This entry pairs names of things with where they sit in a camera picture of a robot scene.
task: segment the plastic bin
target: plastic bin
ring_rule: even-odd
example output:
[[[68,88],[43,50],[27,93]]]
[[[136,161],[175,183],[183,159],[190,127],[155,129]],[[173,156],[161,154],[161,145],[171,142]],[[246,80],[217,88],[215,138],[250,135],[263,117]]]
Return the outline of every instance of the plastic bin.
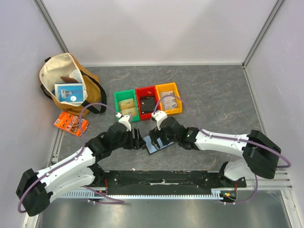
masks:
[[[135,94],[134,89],[115,92],[114,93],[114,98],[115,98],[115,109],[116,109],[117,112],[121,112],[120,109],[119,109],[118,102],[133,98],[134,102],[135,102],[135,109],[136,109],[136,112],[137,112],[137,116],[133,116],[132,122],[136,122],[136,121],[140,120],[139,113],[138,113],[138,105],[137,105],[137,100],[136,100],[136,94]]]
[[[156,93],[158,96],[158,99],[160,100],[161,92],[167,92],[167,91],[173,91],[174,95],[180,97],[179,91],[177,90],[177,86],[175,84],[175,82],[172,83],[167,83],[167,84],[160,84],[160,85],[156,85]],[[172,114],[178,114],[178,113],[182,113],[182,103],[180,99],[176,99],[176,103],[177,103],[177,108],[173,108],[173,109],[169,109],[169,110],[164,110],[163,106],[162,106],[162,102],[161,102],[161,110],[163,110],[167,115],[172,115]]]
[[[136,93],[136,99],[137,99],[137,104],[138,104],[138,112],[141,120],[147,120],[151,119],[152,113],[147,113],[147,114],[142,114],[141,112],[141,100],[140,98],[143,96],[154,96],[154,101],[155,104],[158,102],[158,96],[156,93],[156,88],[155,86],[149,86],[149,87],[143,87],[143,88],[137,88],[135,89]]]

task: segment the purple cable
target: purple cable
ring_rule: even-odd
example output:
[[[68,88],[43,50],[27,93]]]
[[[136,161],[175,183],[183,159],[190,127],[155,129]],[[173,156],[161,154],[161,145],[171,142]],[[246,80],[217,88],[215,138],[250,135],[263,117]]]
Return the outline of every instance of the purple cable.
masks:
[[[162,99],[164,99],[164,98],[166,98],[166,97],[169,97],[169,96],[175,97],[175,98],[177,98],[177,99],[180,99],[180,101],[183,102],[184,105],[188,108],[186,102],[183,101],[180,97],[175,96],[175,95],[165,95],[165,96],[163,96],[163,97],[157,102],[157,104],[156,104],[156,106],[155,106],[155,108],[154,108],[153,114],[156,113],[157,107],[158,107],[158,105],[160,104],[160,102],[162,101]],[[279,166],[277,166],[277,168],[289,168],[289,167],[291,167],[291,162],[290,162],[286,157],[284,157],[283,155],[281,155],[281,154],[278,153],[277,151],[275,151],[275,150],[273,150],[273,149],[271,149],[271,148],[268,148],[268,147],[266,147],[266,146],[264,146],[264,145],[262,145],[262,144],[260,144],[260,143],[253,142],[253,141],[249,141],[249,140],[246,140],[246,139],[238,139],[238,138],[233,138],[233,137],[225,137],[225,136],[214,135],[214,134],[213,134],[213,135],[210,135],[208,132],[206,132],[205,130],[203,130],[203,129],[199,126],[199,124],[197,123],[197,120],[196,120],[196,118],[195,118],[195,115],[194,115],[194,113],[193,113],[192,111],[191,111],[191,115],[192,115],[192,117],[193,117],[194,124],[195,124],[196,127],[199,129],[199,131],[202,132],[204,135],[209,136],[209,137],[212,137],[212,138],[217,138],[217,139],[224,139],[224,140],[231,140],[231,141],[238,141],[238,140],[239,140],[240,142],[249,143],[249,144],[251,144],[251,145],[258,146],[258,147],[260,147],[260,148],[262,148],[262,149],[264,149],[264,150],[267,150],[267,151],[269,151],[269,152],[275,154],[276,156],[278,156],[279,158],[281,158],[282,160],[284,160],[284,161],[287,163],[287,165],[279,165]],[[227,204],[236,205],[236,204],[248,202],[249,200],[253,199],[253,198],[256,196],[256,194],[257,194],[257,187],[258,187],[258,180],[257,180],[257,176],[256,176],[256,175],[255,175],[255,179],[256,179],[256,187],[255,187],[255,190],[254,190],[254,192],[253,192],[253,194],[252,194],[252,196],[251,196],[250,198],[248,198],[248,199],[246,199],[246,200],[242,200],[242,201],[240,201],[240,202],[236,202],[236,203],[227,203]]]
[[[102,105],[102,106],[105,106],[105,107],[107,107],[108,109],[112,110],[115,114],[117,114],[117,112],[116,112],[112,107],[110,107],[110,106],[108,106],[108,105],[105,105],[105,104],[103,104],[103,103],[91,103],[91,104],[88,104],[86,107],[84,107],[84,108],[81,110],[80,116],[79,116],[79,123],[81,123],[82,115],[83,115],[83,113],[84,113],[84,110],[87,109],[87,108],[90,107],[90,106],[93,106],[93,105]],[[86,139],[85,139],[84,131],[83,131],[83,129],[82,129],[81,124],[79,124],[79,129],[80,129],[81,137],[82,137],[82,148],[81,148],[81,151],[80,151],[74,158],[71,158],[70,160],[66,161],[65,163],[62,163],[61,165],[59,165],[59,166],[53,168],[52,170],[48,171],[48,174],[51,174],[51,173],[53,173],[54,171],[60,169],[61,167],[63,167],[63,166],[65,166],[65,165],[69,164],[70,162],[74,161],[75,158],[78,158],[78,157],[83,153],[83,151],[85,150],[85,147],[86,147],[86,144],[85,144],[85,143],[86,143]],[[44,179],[46,176],[47,176],[47,173],[43,174],[41,177],[39,177],[36,181],[34,181],[34,182],[25,190],[24,194],[21,196],[20,201],[19,201],[19,203],[18,203],[18,212],[19,212],[19,213],[25,213],[25,212],[26,212],[26,210],[22,210],[22,209],[21,209],[21,204],[22,204],[24,198],[25,198],[26,195],[29,193],[29,191],[31,191],[31,189],[32,189],[38,182],[40,182],[42,179]]]
[[[92,189],[92,188],[90,188],[90,187],[88,187],[88,186],[83,186],[83,188],[86,188],[86,189],[88,189],[88,190],[94,192],[95,194],[97,194],[97,195],[99,195],[99,196],[102,196],[102,197],[104,197],[104,198],[106,198],[106,199],[108,199],[108,200],[113,200],[113,201],[115,201],[115,202],[98,202],[98,201],[92,201],[92,200],[90,200],[90,201],[89,201],[90,203],[94,203],[94,202],[95,202],[95,203],[98,203],[98,204],[124,204],[124,201],[123,201],[123,200],[114,199],[114,198],[108,197],[107,195],[105,195],[105,194],[103,194],[103,193],[100,193],[100,192],[98,192],[98,191],[95,191],[94,189]]]

